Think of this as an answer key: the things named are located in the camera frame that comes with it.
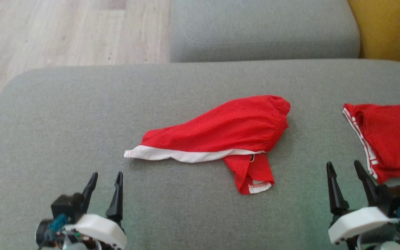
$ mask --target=red cloth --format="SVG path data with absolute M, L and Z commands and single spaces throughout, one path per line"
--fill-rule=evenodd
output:
M 370 174 L 379 183 L 400 177 L 400 105 L 345 104 L 343 113 L 365 147 Z
M 240 193 L 258 193 L 274 184 L 265 153 L 288 127 L 289 110 L 275 95 L 235 99 L 184 124 L 148 131 L 124 157 L 186 163 L 223 158 Z

